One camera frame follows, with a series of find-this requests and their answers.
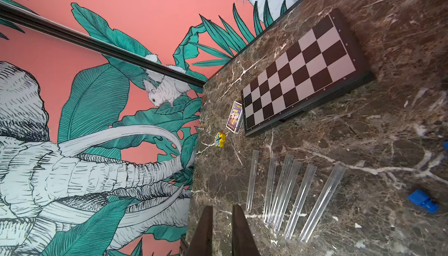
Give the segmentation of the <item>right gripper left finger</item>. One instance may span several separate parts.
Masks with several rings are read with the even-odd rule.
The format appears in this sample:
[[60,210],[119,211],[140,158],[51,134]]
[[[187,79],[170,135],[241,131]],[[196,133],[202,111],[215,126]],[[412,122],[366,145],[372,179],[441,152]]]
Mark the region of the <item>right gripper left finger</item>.
[[186,256],[211,256],[213,231],[213,207],[206,206],[189,244]]

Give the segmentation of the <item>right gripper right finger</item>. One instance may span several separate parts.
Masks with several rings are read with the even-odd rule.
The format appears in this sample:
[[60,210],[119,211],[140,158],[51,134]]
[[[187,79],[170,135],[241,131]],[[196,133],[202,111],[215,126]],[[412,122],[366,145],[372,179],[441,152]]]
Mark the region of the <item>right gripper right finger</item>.
[[232,255],[260,256],[245,213],[238,204],[232,208]]

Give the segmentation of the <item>test tube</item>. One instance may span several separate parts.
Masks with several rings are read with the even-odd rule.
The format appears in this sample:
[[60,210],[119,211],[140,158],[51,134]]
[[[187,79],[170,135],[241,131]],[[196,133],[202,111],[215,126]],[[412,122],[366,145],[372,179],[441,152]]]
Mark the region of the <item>test tube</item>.
[[263,222],[265,224],[268,224],[269,218],[270,218],[270,209],[271,209],[271,202],[272,202],[272,198],[273,198],[277,157],[278,156],[276,154],[272,154],[270,156],[270,160],[269,160],[269,169],[268,169],[268,176],[267,176],[267,185],[266,185],[266,194],[265,194],[265,201],[264,201],[264,212],[263,212],[263,215],[264,215]]
[[281,174],[278,180],[278,184],[277,184],[277,188],[276,188],[276,192],[274,195],[274,200],[273,200],[273,204],[269,213],[269,219],[268,219],[268,223],[269,224],[274,224],[275,221],[275,215],[278,209],[278,204],[280,202],[280,197],[283,191],[283,186],[284,183],[287,179],[287,175],[289,172],[289,169],[291,167],[292,161],[293,161],[293,156],[291,154],[287,154],[285,156],[285,160],[283,162],[283,166],[282,166],[282,170],[281,170]]
[[301,242],[307,243],[309,241],[339,183],[341,182],[345,171],[346,167],[340,163],[334,166],[300,233],[299,239]]
[[317,167],[313,164],[308,164],[298,194],[296,196],[295,203],[292,208],[292,212],[285,229],[285,239],[290,240],[296,229],[297,222],[299,220],[302,208],[305,204],[306,197],[309,193],[312,181],[315,177]]
[[281,194],[277,211],[275,213],[274,219],[274,232],[278,233],[280,231],[283,218],[288,207],[288,203],[290,201],[293,189],[296,185],[296,179],[298,177],[298,173],[300,171],[302,163],[299,160],[294,160],[292,162],[291,168],[288,173],[287,180],[285,182],[283,192]]
[[255,186],[255,180],[256,180],[257,164],[259,161],[259,154],[260,154],[259,151],[257,151],[257,150],[253,151],[252,163],[251,163],[251,169],[250,169],[250,175],[249,175],[249,181],[248,181],[246,212],[250,212],[252,210],[254,186]]

